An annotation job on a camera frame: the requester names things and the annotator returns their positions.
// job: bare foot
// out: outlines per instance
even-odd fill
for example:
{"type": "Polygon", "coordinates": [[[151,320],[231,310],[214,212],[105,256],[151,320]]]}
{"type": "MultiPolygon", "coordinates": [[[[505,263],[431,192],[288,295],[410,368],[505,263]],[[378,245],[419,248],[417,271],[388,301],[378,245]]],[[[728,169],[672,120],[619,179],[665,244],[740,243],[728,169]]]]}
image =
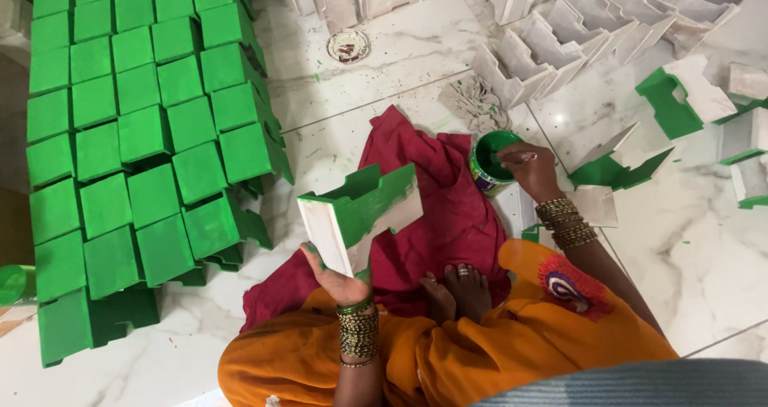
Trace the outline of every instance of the bare foot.
{"type": "Polygon", "coordinates": [[[453,265],[446,266],[446,286],[456,299],[458,318],[466,317],[480,324],[480,319],[491,310],[491,294],[488,292],[488,278],[480,275],[480,271],[464,263],[458,265],[456,270],[453,265]]]}
{"type": "Polygon", "coordinates": [[[456,321],[456,300],[448,292],[448,289],[437,284],[437,277],[434,273],[427,272],[427,276],[418,281],[424,285],[424,289],[429,295],[429,302],[432,304],[432,314],[430,317],[441,326],[448,321],[456,321]]]}

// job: orange sari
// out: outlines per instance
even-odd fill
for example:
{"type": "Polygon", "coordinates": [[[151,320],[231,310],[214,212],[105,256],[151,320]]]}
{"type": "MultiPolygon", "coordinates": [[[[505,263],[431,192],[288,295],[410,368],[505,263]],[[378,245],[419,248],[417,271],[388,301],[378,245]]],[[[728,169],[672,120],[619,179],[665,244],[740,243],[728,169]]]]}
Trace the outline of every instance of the orange sari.
{"type": "MultiPolygon", "coordinates": [[[[499,265],[517,275],[480,325],[441,327],[379,305],[383,392],[394,406],[464,406],[515,386],[582,369],[678,358],[667,340],[604,285],[551,249],[510,239],[499,265]]],[[[227,346],[219,384],[234,407],[332,405],[339,377],[336,304],[323,289],[299,311],[268,320],[227,346]]]]}

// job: red cloth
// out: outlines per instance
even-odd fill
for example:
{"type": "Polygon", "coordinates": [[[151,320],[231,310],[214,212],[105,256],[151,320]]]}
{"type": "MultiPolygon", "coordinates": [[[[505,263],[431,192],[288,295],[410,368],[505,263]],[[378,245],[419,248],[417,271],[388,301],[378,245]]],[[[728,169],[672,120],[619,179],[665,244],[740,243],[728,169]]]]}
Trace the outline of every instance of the red cloth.
{"type": "MultiPolygon", "coordinates": [[[[382,174],[416,164],[424,216],[397,235],[386,231],[373,240],[371,266],[376,302],[390,313],[427,316],[429,302],[418,283],[428,270],[439,279],[451,263],[475,266],[488,277],[493,305],[509,294],[507,271],[498,265],[506,240],[501,220],[469,173],[470,137],[413,128],[395,106],[371,119],[373,130],[358,169],[379,164],[382,174]]],[[[243,296],[244,332],[264,320],[299,309],[320,285],[301,250],[243,296]]]]}

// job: green bangle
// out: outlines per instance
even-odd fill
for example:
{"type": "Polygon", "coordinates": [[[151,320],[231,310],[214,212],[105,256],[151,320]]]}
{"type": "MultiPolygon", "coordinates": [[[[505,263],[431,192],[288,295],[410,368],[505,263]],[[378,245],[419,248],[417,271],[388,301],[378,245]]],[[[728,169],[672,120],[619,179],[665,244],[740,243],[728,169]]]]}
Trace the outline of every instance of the green bangle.
{"type": "Polygon", "coordinates": [[[336,306],[336,314],[338,315],[349,315],[349,314],[355,314],[359,313],[360,311],[363,311],[364,309],[368,308],[373,303],[373,293],[371,293],[370,296],[365,298],[361,303],[351,305],[351,306],[345,306],[340,307],[336,306]]]}

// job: grey rag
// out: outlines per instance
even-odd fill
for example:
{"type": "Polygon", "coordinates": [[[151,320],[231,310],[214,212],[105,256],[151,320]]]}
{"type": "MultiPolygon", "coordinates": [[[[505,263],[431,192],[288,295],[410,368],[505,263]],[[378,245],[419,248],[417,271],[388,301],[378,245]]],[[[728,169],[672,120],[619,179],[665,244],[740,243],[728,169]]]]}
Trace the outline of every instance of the grey rag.
{"type": "Polygon", "coordinates": [[[470,131],[487,133],[512,130],[512,121],[502,110],[502,103],[491,92],[491,84],[480,76],[471,76],[446,85],[438,101],[451,113],[464,119],[470,131]]]}

